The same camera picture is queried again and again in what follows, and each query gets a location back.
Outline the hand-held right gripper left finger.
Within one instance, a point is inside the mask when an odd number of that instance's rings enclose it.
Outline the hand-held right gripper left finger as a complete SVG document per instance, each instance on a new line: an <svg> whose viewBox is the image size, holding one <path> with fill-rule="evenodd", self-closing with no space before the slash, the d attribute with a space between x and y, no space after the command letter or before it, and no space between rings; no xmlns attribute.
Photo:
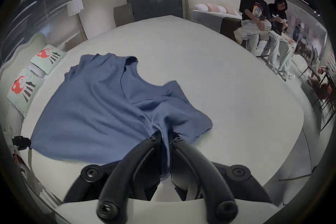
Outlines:
<svg viewBox="0 0 336 224"><path fill-rule="evenodd" d="M128 198L148 201L161 177L161 132L135 146L122 160L90 164L67 192L64 203L98 200L101 221L126 221Z"/></svg>

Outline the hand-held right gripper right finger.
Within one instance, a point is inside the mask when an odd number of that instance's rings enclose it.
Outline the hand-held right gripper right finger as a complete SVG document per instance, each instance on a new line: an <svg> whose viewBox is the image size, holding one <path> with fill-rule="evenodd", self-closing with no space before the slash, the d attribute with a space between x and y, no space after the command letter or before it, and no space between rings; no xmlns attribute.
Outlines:
<svg viewBox="0 0 336 224"><path fill-rule="evenodd" d="M179 134L169 132L170 175L182 201L204 199L207 222L232 222L236 200L273 205L249 168L211 162Z"/></svg>

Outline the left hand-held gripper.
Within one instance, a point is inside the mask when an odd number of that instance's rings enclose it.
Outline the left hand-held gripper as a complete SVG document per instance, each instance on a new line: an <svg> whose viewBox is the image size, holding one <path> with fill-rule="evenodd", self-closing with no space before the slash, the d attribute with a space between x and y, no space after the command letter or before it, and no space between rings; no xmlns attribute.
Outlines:
<svg viewBox="0 0 336 224"><path fill-rule="evenodd" d="M15 136L11 127L8 127L8 147L12 152L30 148L31 140L20 135Z"/></svg>

